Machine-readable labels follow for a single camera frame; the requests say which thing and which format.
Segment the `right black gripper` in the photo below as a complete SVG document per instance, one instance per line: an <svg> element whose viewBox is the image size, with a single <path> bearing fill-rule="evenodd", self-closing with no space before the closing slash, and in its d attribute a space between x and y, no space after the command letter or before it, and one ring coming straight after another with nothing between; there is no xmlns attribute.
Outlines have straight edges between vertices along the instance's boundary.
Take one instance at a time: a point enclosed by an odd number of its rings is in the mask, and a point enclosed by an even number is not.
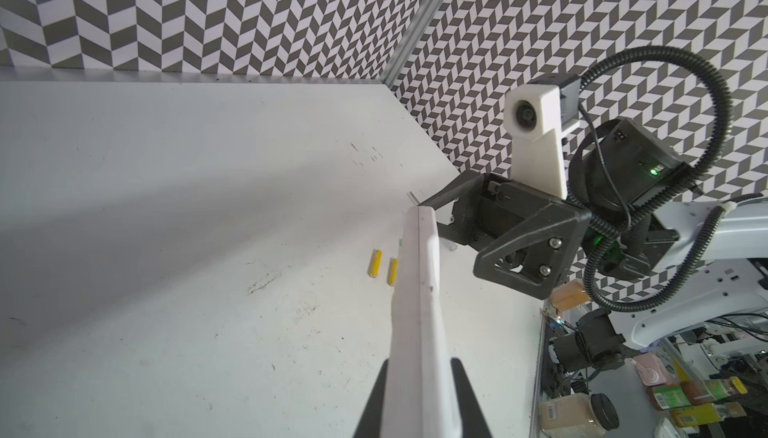
<svg viewBox="0 0 768 438"><path fill-rule="evenodd" d="M539 300L570 269L592 218L565 199L475 171L419 205L438 210L449 203L449 239L478 251L474 276Z"/></svg>

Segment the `middle cylinder black cap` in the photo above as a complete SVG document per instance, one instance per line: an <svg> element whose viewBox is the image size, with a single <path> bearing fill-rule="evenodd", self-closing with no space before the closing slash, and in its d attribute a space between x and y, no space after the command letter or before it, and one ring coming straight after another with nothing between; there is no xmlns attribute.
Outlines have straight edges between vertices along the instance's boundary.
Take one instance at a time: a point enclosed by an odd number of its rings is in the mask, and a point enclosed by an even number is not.
<svg viewBox="0 0 768 438"><path fill-rule="evenodd" d="M548 437L603 437L620 426L610 398L603 393L576 393L539 404L540 428Z"/></svg>

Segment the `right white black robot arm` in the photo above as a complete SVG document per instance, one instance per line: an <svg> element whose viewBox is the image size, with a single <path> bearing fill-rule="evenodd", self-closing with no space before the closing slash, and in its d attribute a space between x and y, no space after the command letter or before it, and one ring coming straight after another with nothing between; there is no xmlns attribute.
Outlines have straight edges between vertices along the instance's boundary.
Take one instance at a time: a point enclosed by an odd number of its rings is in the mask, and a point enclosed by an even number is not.
<svg viewBox="0 0 768 438"><path fill-rule="evenodd" d="M514 138L507 175L463 172L426 204L451 207L453 220L438 233L476 251L476 277L545 300L563 283L578 250L593 244L591 215L565 200L560 120L542 118L525 129L511 119L506 127ZM568 371L615 369L658 339L766 306L767 282L751 267L767 255L764 197L666 204L652 216L641 247L657 271L681 267L697 243L704 244L702 260L747 270L724 278L693 267L664 303L640 311L624 302L616 311L590 312L572 333L552 342L552 360Z"/></svg>

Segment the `yellow AAA battery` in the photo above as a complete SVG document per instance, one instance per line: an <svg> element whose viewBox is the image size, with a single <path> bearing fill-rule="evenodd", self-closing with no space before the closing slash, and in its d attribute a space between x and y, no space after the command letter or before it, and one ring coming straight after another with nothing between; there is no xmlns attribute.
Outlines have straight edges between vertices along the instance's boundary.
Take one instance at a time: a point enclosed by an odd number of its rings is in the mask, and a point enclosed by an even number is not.
<svg viewBox="0 0 768 438"><path fill-rule="evenodd" d="M371 254L369 265L367 268L367 274L370 278L377 278L381 268L382 251L374 249Z"/></svg>
<svg viewBox="0 0 768 438"><path fill-rule="evenodd" d="M386 283L390 287L394 287L397 279L398 259L391 258L388 267L388 273Z"/></svg>

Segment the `right wooden cylinder black cap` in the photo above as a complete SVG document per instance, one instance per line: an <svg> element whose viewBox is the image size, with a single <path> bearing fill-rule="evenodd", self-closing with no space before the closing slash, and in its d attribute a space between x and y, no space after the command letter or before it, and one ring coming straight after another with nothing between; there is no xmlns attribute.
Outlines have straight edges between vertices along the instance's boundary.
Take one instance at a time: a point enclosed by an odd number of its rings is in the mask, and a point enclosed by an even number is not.
<svg viewBox="0 0 768 438"><path fill-rule="evenodd" d="M581 279L573 279L559 285L550 295L550 303L558 312L573 309L589 301L590 297Z"/></svg>

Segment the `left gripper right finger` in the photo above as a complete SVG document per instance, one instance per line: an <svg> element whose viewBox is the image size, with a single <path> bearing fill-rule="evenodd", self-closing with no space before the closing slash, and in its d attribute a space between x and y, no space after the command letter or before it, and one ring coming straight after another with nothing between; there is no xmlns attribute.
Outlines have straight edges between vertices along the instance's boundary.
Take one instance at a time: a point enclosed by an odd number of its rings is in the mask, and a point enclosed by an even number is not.
<svg viewBox="0 0 768 438"><path fill-rule="evenodd" d="M451 370L461 418L462 437L491 438L491 431L460 359L451 359Z"/></svg>

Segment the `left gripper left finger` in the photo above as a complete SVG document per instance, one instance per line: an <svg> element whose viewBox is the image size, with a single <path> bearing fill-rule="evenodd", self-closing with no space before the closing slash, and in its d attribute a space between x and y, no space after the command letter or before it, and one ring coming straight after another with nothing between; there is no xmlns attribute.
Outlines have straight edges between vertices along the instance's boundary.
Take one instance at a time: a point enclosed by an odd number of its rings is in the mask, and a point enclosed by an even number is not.
<svg viewBox="0 0 768 438"><path fill-rule="evenodd" d="M380 437L388 364L388 359L382 363L373 388L363 409L362 415L354 431L354 438Z"/></svg>

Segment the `white remote with green buttons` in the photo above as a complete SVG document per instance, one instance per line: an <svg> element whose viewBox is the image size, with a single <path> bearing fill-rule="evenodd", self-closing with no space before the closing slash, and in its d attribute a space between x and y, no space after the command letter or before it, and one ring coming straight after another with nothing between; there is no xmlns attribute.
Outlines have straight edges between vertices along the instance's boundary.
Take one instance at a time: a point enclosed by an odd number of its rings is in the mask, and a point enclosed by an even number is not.
<svg viewBox="0 0 768 438"><path fill-rule="evenodd" d="M382 437L460 437L462 420L440 301L435 210L406 215L391 304Z"/></svg>

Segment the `small silver screwdriver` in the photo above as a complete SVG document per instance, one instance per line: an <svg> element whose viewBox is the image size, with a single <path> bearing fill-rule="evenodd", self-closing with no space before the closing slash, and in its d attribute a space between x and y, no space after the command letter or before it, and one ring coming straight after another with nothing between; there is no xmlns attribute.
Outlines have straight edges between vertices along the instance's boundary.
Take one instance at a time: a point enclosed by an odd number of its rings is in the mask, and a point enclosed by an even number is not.
<svg viewBox="0 0 768 438"><path fill-rule="evenodd" d="M420 204L419 199L411 191L407 192L407 196L413 205L418 206Z"/></svg>

